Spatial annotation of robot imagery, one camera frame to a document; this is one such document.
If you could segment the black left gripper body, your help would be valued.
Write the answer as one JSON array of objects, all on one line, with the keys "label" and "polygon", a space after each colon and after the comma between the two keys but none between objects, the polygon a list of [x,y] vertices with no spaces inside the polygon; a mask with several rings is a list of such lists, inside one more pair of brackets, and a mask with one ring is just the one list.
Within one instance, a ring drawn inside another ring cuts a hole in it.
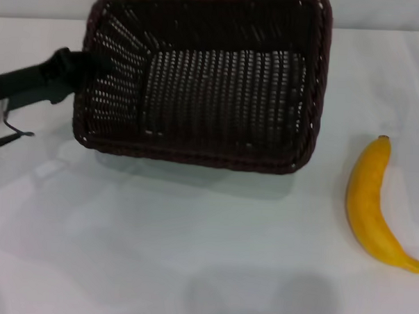
[{"label": "black left gripper body", "polygon": [[43,63],[0,74],[0,100],[8,110],[17,110],[40,101],[58,104],[79,88],[83,54],[58,49]]}]

